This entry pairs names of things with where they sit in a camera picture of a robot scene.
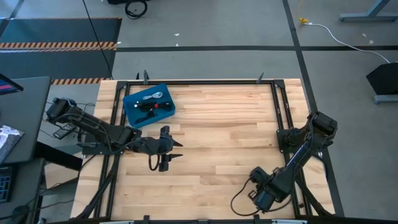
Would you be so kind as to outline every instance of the concrete floor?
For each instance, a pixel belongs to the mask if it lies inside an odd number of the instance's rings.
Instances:
[[[8,16],[17,0],[0,2],[0,17]],[[293,46],[280,0],[152,0],[148,13],[129,20],[123,5],[110,6],[86,0],[91,16],[121,16],[119,47],[170,47],[212,45]],[[289,0],[294,19],[299,0]],[[339,13],[365,11],[373,0],[307,0],[300,15],[328,26],[335,36],[352,45],[398,45],[398,22],[341,23]],[[398,12],[398,1],[385,11]],[[17,17],[86,17],[81,1],[25,0]],[[301,46],[338,45],[320,27],[302,27],[296,22]],[[398,61],[398,51],[379,52]],[[305,64],[318,109],[339,122],[330,147],[338,190],[347,217],[398,220],[398,103],[373,104],[373,89],[365,76],[384,63],[379,57],[354,51],[304,52]],[[135,78],[146,69],[155,78],[301,78],[294,51],[118,52],[113,67],[115,79]],[[95,102],[98,85],[53,86],[55,96]],[[53,127],[43,124],[51,133]],[[74,144],[40,134],[52,146]],[[45,197],[44,204],[73,198],[75,186],[60,192],[61,198]],[[43,211],[49,221],[68,218],[72,204]]]

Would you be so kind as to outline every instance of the black floor mat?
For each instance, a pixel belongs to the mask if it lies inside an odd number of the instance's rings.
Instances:
[[[104,50],[113,67],[114,50]],[[8,78],[110,78],[100,50],[0,53],[0,73]]]
[[[94,83],[94,80],[111,78],[88,19],[11,19],[6,22],[0,38],[0,73],[5,76],[48,76],[57,85]],[[96,18],[92,22],[112,69],[121,19]],[[66,79],[69,82],[55,81]],[[71,82],[71,79],[92,82]]]
[[[99,41],[117,42],[121,19],[92,19]],[[0,42],[96,42],[88,19],[12,19]]]

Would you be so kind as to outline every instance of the hazard tape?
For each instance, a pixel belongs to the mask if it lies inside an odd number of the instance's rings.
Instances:
[[[116,47],[103,47],[103,50],[115,50]],[[26,52],[74,52],[74,51],[86,51],[86,50],[101,50],[99,47],[91,48],[75,48],[75,49],[31,49],[31,50],[0,50],[0,53],[26,53]]]
[[[110,80],[110,78],[61,78],[53,79],[51,85],[99,84],[102,80]]]
[[[69,49],[69,48],[116,48],[114,42],[3,42],[0,43],[0,49]]]

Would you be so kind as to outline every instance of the blue tray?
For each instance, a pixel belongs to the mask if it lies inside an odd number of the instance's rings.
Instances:
[[[161,91],[163,93],[163,96],[159,99],[151,98],[149,100],[142,100],[144,96],[149,96],[154,93],[157,93],[158,91]],[[143,118],[147,114],[147,112],[141,111],[139,108],[134,107],[135,104],[137,104],[137,101],[139,102],[153,102],[156,101],[156,103],[163,103],[166,101],[172,102],[172,110],[171,111],[166,111],[163,110],[162,108],[156,109],[155,113],[157,114],[156,117],[154,118],[149,118],[146,121],[140,122],[136,124],[136,120],[138,118]],[[135,93],[133,95],[129,95],[123,98],[123,106],[124,110],[126,111],[126,115],[129,118],[129,123],[132,127],[134,128],[141,128],[145,125],[152,124],[156,121],[160,121],[164,118],[167,118],[169,116],[173,116],[175,114],[175,105],[173,102],[172,97],[170,96],[169,90],[167,89],[166,84],[160,84],[157,86],[153,86],[149,89],[142,90],[138,93]]]

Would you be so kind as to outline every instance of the wooden tabletop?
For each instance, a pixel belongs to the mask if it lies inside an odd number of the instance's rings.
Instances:
[[[98,92],[94,115],[107,122],[111,118],[116,83],[102,81]],[[286,79],[285,85],[294,126],[300,128],[308,116],[301,81]],[[130,94],[146,88],[149,86],[132,86]],[[285,164],[275,135],[278,127],[270,85],[168,85],[168,88],[176,105],[175,115],[143,127],[142,136],[159,138],[161,127],[169,125],[173,138],[184,145],[175,147],[173,153],[183,156],[174,159],[167,172],[150,171],[147,155],[126,152],[121,156],[112,220],[142,220],[144,215],[150,215],[151,220],[252,218],[231,211],[232,196],[242,188],[253,168],[261,166],[271,173]],[[282,106],[280,91],[278,95]],[[120,122],[122,98],[116,124]],[[282,117],[287,128],[284,110]],[[102,162],[103,156],[96,156],[81,171],[71,217],[77,216],[97,191]],[[308,188],[326,210],[334,213],[323,164],[311,158],[304,173]],[[254,184],[249,183],[234,201],[235,210],[255,211],[247,196],[254,189]],[[107,201],[108,191],[103,197],[102,215]],[[272,208],[281,205],[275,203]],[[293,206],[260,213],[260,217],[293,218]]]

